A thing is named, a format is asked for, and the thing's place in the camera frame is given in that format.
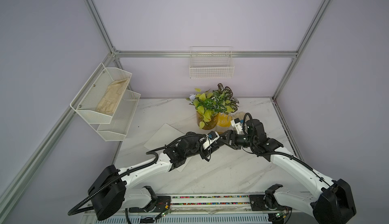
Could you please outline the white laptop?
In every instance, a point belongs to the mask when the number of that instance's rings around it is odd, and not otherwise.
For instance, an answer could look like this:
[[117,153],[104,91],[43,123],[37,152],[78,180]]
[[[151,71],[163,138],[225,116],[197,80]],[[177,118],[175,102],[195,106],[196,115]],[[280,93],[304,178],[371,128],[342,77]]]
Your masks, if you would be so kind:
[[[181,131],[173,128],[172,126],[168,124],[164,124],[144,145],[146,149],[154,150],[160,147],[163,147],[165,145],[168,145],[173,140],[184,136],[185,134]],[[162,167],[161,162],[163,162],[164,158],[159,156],[158,163],[156,163],[157,166]],[[188,165],[191,158],[187,158],[185,163],[181,165],[180,167],[174,169],[173,171],[182,172],[185,167]]]

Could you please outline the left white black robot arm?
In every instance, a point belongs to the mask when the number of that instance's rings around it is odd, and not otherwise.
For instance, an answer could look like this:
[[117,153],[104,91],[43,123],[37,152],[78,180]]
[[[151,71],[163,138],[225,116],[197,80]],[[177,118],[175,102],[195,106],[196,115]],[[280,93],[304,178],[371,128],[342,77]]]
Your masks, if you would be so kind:
[[189,132],[168,145],[153,149],[147,155],[153,159],[126,168],[106,167],[92,184],[88,197],[68,211],[68,216],[93,210],[102,221],[118,212],[123,204],[130,202],[129,191],[140,182],[154,175],[167,173],[182,166],[188,157],[200,155],[210,161],[212,152],[222,144],[221,136],[211,131],[208,134]]

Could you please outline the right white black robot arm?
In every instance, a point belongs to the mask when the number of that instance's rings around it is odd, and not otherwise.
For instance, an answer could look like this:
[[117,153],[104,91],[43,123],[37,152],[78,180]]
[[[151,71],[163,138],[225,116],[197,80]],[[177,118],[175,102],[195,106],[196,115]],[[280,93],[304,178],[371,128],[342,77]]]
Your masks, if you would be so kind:
[[265,192],[266,208],[296,209],[309,214],[319,224],[346,224],[356,215],[352,190],[346,181],[334,180],[294,156],[279,141],[268,137],[263,124],[249,113],[243,120],[233,120],[231,126],[232,130],[220,135],[219,144],[234,150],[249,149],[256,157],[263,157],[285,170],[307,189],[306,193],[293,192],[282,184],[274,184]]

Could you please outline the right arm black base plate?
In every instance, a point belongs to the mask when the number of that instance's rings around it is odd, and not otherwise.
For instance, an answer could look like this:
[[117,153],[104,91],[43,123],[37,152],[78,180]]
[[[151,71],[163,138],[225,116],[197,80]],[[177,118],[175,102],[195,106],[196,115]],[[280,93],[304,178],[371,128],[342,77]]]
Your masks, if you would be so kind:
[[249,204],[252,211],[282,211],[291,209],[288,206],[278,204],[275,200],[267,197],[265,194],[249,195]]

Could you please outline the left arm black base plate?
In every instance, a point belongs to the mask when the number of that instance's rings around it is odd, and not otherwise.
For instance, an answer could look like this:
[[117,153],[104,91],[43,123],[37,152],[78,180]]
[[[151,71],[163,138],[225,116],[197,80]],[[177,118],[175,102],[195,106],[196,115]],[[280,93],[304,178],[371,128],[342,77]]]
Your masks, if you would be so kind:
[[144,208],[133,207],[129,208],[129,213],[161,213],[167,210],[166,206],[171,205],[170,196],[157,196],[157,199],[152,199],[151,202]]

